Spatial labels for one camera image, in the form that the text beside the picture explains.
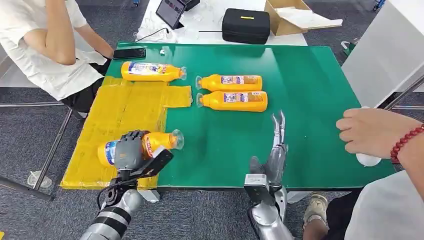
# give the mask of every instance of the tablet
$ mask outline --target tablet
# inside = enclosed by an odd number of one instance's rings
[[[180,0],[162,0],[156,14],[174,30],[179,25],[185,9],[186,5]]]

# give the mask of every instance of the gray carpet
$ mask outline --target gray carpet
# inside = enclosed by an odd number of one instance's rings
[[[307,0],[317,13],[343,18],[343,27],[313,30],[305,34],[309,45],[331,46],[338,61],[340,42],[359,37],[375,16],[369,11],[372,0]],[[130,41],[141,24],[148,1],[133,8],[130,0],[78,0],[90,25],[112,46]],[[0,88],[0,103],[52,101],[34,88]],[[407,102],[423,103],[423,94]],[[37,109],[0,109],[0,176],[26,184],[30,171],[39,170],[66,113],[63,106]],[[403,114],[424,120],[422,113]],[[95,190],[63,190],[58,187],[72,155],[83,122],[72,118],[57,149],[47,175],[56,195],[44,202],[0,187],[0,231],[7,240],[73,240],[84,232],[97,213]],[[329,199],[345,192],[326,192]],[[288,206],[288,228],[302,237],[302,217],[308,198]],[[254,240],[246,210],[250,206],[244,192],[166,192],[158,203],[145,203],[134,216],[127,240]]]

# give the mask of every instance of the white t-shirt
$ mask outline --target white t-shirt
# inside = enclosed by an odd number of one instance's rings
[[[365,186],[344,239],[424,239],[424,201],[406,171]]]
[[[66,0],[74,28],[87,24],[75,0]],[[0,44],[26,77],[56,100],[77,93],[103,76],[89,63],[106,62],[98,52],[75,49],[76,63],[62,65],[29,47],[23,37],[34,29],[47,28],[45,0],[1,0]]]

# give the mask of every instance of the person's arm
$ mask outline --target person's arm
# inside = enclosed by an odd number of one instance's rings
[[[395,144],[422,123],[382,109],[349,109],[336,126],[346,151],[390,159]],[[399,151],[398,159],[424,200],[424,132],[410,139]]]
[[[73,28],[64,0],[45,0],[47,29],[33,29],[23,36],[28,46],[62,65],[76,62]]]
[[[94,50],[106,58],[112,59],[114,56],[114,49],[101,36],[94,32],[90,25],[86,24],[82,27],[76,27],[75,31],[77,31]]]

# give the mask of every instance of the black case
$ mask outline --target black case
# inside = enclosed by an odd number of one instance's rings
[[[200,3],[200,0],[181,0],[183,3],[185,3],[186,7],[185,7],[185,11],[187,12],[188,10],[194,8],[196,5],[198,5]]]
[[[270,36],[270,14],[228,8],[222,20],[222,38],[228,42],[265,44]]]

